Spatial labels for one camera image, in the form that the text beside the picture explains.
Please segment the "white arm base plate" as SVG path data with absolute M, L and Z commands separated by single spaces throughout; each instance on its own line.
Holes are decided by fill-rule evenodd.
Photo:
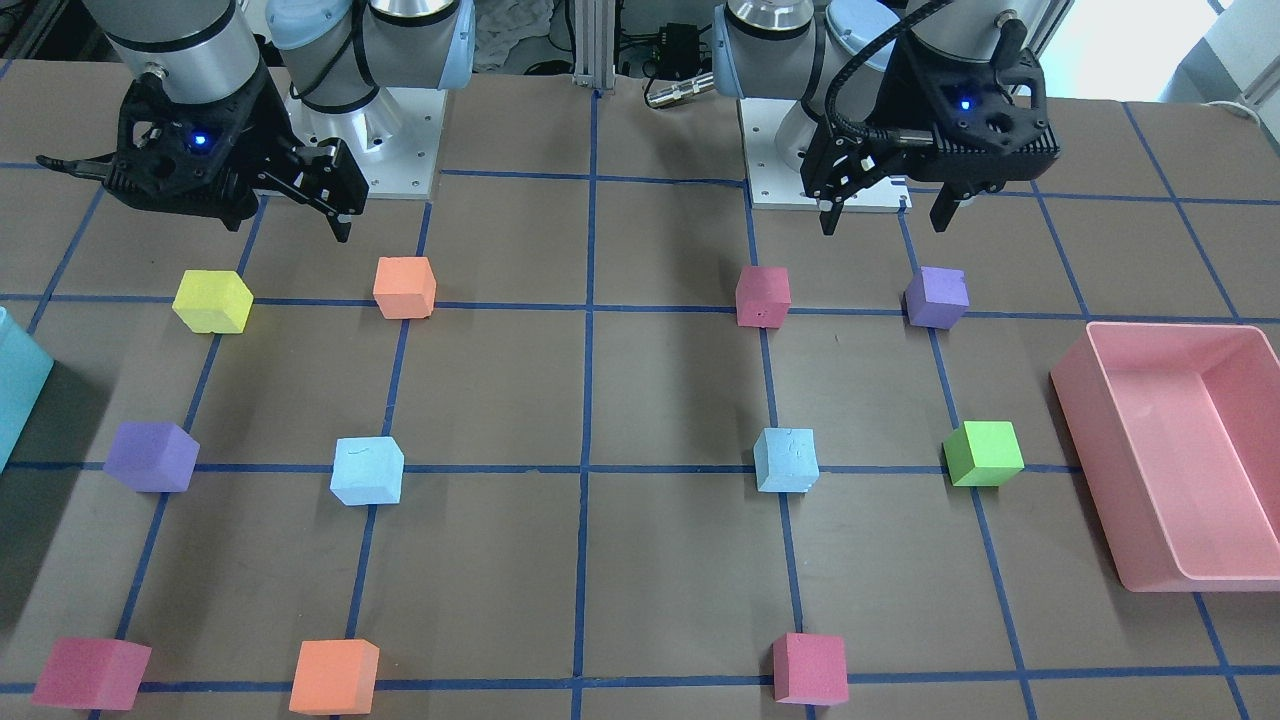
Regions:
M 294 133 L 315 143 L 347 142 L 370 199 L 431 199 L 445 105 L 451 94 L 434 88 L 381 88 L 366 106 L 325 114 L 287 99 Z
M 742 150 L 751 187 L 751 204 L 763 209 L 817 208 L 804 193 L 801 154 L 812 140 L 815 122 L 794 100 L 740 99 Z M 906 179 L 890 177 L 861 190 L 844 205 L 845 211 L 897 213 L 911 209 Z

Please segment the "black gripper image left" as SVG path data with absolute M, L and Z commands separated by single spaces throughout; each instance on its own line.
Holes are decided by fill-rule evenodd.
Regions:
M 131 83 L 114 151 L 79 160 L 38 155 L 36 161 L 97 181 L 129 208 L 214 218 L 228 231 L 257 211 L 260 190 L 274 191 L 320 211 L 337 242 L 349 240 L 369 182 L 342 138 L 307 146 L 294 135 L 264 63 L 239 88 L 211 102 L 178 102 L 164 81 L 151 63 Z

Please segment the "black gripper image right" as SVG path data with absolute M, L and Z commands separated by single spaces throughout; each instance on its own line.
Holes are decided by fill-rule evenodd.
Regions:
M 946 58 L 914 37 L 895 41 L 867 110 L 851 106 L 868 77 L 859 53 L 815 94 L 817 129 L 800 177 L 817 201 L 820 231 L 833 236 L 844 206 L 888 176 L 936 183 L 937 233 L 983 193 L 1036 181 L 1061 156 L 1047 113 L 1044 77 L 1034 54 L 1001 40 L 983 61 Z

